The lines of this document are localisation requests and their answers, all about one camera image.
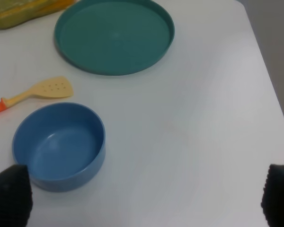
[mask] plastic spatula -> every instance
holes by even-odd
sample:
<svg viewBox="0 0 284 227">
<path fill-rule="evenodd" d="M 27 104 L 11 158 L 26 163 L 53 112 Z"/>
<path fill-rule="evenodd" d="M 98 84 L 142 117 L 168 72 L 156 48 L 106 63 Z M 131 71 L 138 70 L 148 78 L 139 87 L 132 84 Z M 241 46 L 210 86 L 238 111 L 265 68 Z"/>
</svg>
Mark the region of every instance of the plastic spatula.
<svg viewBox="0 0 284 227">
<path fill-rule="evenodd" d="M 65 98 L 73 95 L 70 82 L 63 76 L 54 77 L 33 85 L 29 90 L 10 99 L 1 98 L 0 112 L 35 96 L 37 98 Z"/>
</svg>

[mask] teal plate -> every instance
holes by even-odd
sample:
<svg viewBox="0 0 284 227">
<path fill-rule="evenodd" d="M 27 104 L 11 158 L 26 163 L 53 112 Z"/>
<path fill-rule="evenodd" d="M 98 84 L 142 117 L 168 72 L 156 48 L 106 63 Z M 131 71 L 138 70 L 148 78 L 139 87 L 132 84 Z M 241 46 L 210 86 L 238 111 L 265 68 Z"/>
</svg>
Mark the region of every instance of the teal plate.
<svg viewBox="0 0 284 227">
<path fill-rule="evenodd" d="M 55 44 L 73 65 L 102 75 L 144 70 L 166 53 L 175 35 L 168 12 L 151 0 L 81 0 L 55 27 Z"/>
</svg>

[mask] blue bowl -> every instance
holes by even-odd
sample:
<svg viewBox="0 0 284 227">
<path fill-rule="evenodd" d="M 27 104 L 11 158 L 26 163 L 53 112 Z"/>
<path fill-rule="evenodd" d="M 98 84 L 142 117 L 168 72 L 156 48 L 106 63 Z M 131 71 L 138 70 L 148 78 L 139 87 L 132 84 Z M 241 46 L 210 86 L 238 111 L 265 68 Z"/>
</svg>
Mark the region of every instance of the blue bowl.
<svg viewBox="0 0 284 227">
<path fill-rule="evenodd" d="M 65 192 L 84 185 L 101 168 L 105 129 L 99 116 L 83 105 L 48 105 L 20 124 L 12 150 L 15 162 L 28 166 L 36 185 Z"/>
</svg>

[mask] white table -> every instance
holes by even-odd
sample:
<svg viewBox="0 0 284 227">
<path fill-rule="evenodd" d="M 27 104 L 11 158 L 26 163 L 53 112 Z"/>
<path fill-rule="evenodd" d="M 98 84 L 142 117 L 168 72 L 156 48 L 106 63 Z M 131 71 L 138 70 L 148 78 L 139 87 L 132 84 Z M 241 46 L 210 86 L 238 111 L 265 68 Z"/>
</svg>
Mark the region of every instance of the white table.
<svg viewBox="0 0 284 227">
<path fill-rule="evenodd" d="M 60 13 L 0 31 L 0 97 L 65 75 L 66 101 L 95 110 L 107 154 L 87 185 L 33 185 L 29 227 L 266 227 L 260 207 L 271 163 L 284 164 L 284 118 L 243 6 L 233 0 L 156 0 L 173 17 L 166 56 L 135 75 L 92 75 L 53 44 Z M 0 171 L 32 111 L 0 113 Z"/>
</svg>

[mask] yellow object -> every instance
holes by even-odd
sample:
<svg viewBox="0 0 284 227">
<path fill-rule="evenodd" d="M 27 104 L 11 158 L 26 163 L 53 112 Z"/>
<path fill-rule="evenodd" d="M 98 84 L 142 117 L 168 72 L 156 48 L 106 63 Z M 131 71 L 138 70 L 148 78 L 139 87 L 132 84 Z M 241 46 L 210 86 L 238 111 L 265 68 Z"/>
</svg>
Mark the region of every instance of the yellow object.
<svg viewBox="0 0 284 227">
<path fill-rule="evenodd" d="M 38 98 L 65 98 L 73 95 L 70 82 L 63 76 L 54 77 L 33 85 L 29 90 L 10 99 L 2 98 L 7 108 L 31 96 Z"/>
<path fill-rule="evenodd" d="M 34 17 L 42 17 L 51 13 L 58 12 L 60 10 L 66 9 L 67 7 L 71 6 L 75 3 L 75 0 L 58 0 L 56 3 L 51 4 L 47 7 L 44 7 L 40 10 L 38 10 Z"/>
<path fill-rule="evenodd" d="M 0 29 L 57 12 L 75 0 L 0 0 Z"/>
</svg>

